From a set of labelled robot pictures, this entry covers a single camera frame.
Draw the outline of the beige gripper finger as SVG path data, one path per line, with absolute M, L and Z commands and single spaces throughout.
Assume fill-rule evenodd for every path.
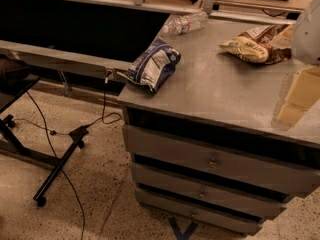
M 282 32 L 277 34 L 270 42 L 270 44 L 277 49 L 291 48 L 292 35 L 294 31 L 294 24 L 286 27 Z
M 320 99 L 320 67 L 309 66 L 297 71 L 276 120 L 295 125 Z

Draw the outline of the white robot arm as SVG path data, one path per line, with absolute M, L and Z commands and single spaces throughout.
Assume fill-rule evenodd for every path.
M 271 45 L 290 48 L 292 57 L 306 64 L 294 74 L 276 117 L 293 126 L 320 99 L 320 0 L 312 0 L 296 23 L 278 34 Z

